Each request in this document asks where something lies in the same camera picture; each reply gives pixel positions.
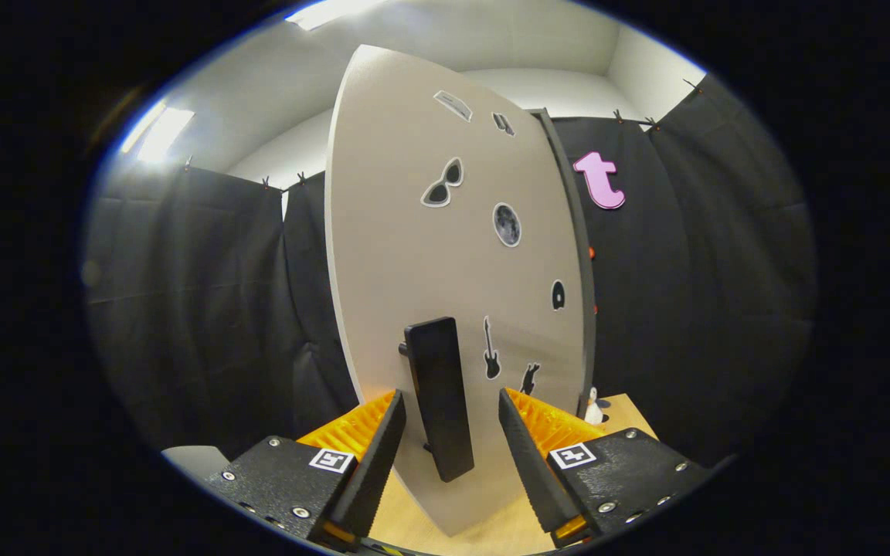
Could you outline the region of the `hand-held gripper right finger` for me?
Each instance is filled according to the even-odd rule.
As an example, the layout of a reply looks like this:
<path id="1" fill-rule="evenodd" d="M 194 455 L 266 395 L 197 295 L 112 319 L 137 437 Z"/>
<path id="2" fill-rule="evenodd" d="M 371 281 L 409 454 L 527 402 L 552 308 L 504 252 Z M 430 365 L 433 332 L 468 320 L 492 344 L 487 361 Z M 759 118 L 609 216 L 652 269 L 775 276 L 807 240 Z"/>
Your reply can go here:
<path id="1" fill-rule="evenodd" d="M 499 392 L 498 418 L 528 502 L 558 549 L 621 536 L 714 475 L 642 429 L 604 432 L 512 388 Z"/>

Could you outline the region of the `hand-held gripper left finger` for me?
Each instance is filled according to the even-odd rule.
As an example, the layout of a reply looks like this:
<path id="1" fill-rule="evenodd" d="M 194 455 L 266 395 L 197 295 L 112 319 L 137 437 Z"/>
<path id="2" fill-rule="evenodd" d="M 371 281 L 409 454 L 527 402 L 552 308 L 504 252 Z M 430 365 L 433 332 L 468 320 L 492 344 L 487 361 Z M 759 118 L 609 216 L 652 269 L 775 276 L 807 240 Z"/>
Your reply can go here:
<path id="1" fill-rule="evenodd" d="M 265 437 L 206 483 L 283 534 L 354 551 L 370 534 L 405 425 L 396 388 L 300 439 Z"/>

